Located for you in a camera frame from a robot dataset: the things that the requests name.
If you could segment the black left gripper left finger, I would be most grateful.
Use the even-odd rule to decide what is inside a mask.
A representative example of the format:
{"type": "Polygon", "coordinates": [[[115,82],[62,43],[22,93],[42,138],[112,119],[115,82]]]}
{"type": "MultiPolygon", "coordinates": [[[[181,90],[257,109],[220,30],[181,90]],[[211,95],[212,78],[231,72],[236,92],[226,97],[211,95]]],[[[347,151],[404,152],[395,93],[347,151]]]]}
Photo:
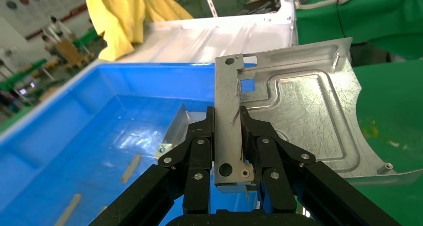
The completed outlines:
{"type": "Polygon", "coordinates": [[[214,107],[207,107],[205,119],[188,126],[185,140],[151,165],[91,225],[158,226],[180,197],[183,215],[168,225],[198,225],[189,217],[210,214],[214,115],[214,107]]]}

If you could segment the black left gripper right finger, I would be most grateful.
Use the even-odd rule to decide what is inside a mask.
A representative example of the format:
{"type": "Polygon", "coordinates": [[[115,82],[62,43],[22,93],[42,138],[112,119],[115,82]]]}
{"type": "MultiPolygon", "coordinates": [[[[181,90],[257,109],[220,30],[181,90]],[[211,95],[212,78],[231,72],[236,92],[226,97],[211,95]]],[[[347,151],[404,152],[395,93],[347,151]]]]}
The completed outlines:
{"type": "Polygon", "coordinates": [[[396,226],[398,222],[310,152],[240,108],[242,151],[260,210],[252,226],[396,226]]]}

